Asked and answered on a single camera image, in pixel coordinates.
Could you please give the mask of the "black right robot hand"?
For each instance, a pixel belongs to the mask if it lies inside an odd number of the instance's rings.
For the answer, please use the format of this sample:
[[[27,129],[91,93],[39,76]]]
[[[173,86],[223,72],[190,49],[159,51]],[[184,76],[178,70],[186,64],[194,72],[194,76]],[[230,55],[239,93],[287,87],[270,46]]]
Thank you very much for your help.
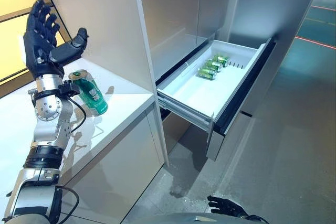
[[[211,213],[228,215],[233,217],[247,217],[248,213],[238,204],[229,199],[223,199],[214,196],[208,196],[208,206],[211,208]]]

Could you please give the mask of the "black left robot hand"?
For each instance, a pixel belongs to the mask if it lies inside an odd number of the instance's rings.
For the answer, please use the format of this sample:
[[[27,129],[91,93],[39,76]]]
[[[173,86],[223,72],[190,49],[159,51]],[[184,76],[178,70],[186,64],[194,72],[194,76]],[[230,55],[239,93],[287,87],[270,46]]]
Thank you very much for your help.
[[[45,74],[63,78],[63,66],[81,57],[89,38],[87,30],[79,28],[72,40],[57,46],[56,32],[60,25],[56,22],[57,16],[50,11],[43,0],[35,1],[23,35],[26,67],[34,79]]]

